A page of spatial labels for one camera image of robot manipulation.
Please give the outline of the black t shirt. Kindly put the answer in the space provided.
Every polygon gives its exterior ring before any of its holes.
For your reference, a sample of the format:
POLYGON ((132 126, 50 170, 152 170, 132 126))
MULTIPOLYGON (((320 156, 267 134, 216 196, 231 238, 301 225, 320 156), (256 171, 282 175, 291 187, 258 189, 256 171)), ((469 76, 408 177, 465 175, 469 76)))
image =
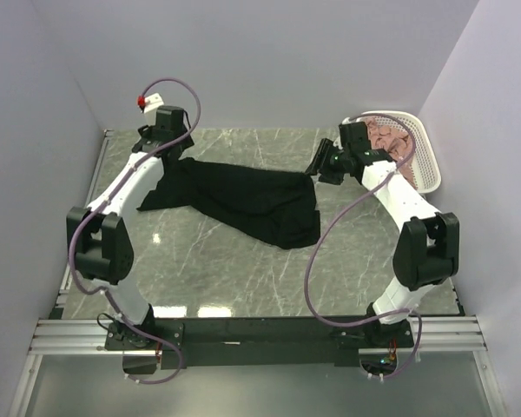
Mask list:
POLYGON ((168 167, 138 210, 180 207, 282 249, 309 247, 320 238, 313 180, 301 172, 184 158, 168 167))

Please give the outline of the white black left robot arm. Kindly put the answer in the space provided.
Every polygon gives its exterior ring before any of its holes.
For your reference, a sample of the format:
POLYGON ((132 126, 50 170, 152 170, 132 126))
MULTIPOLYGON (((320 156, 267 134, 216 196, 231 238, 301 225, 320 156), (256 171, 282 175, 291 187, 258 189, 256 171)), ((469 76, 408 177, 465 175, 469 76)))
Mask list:
POLYGON ((156 337, 152 308, 129 280, 134 249, 128 225, 148 193, 164 176, 165 168, 194 145, 188 112, 161 104, 147 110, 148 123, 138 129, 125 166, 91 203, 74 207, 66 217, 69 270, 76 287, 86 295, 103 294, 116 319, 129 323, 125 338, 133 347, 150 347, 156 337))

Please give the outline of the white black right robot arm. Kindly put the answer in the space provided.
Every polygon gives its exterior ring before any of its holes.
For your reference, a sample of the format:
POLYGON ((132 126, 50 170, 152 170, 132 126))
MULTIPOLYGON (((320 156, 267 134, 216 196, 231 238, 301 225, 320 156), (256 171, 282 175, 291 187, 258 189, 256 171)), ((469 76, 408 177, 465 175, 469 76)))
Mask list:
POLYGON ((382 347, 394 336, 393 325, 403 321, 436 286, 454 276, 459 264, 459 220, 432 206, 400 173, 383 149, 373 148, 363 120, 339 126, 340 143, 323 139, 306 173, 321 182, 340 185, 345 175, 355 178, 392 217, 399 239, 392 258, 394 276, 361 320, 368 343, 382 347))

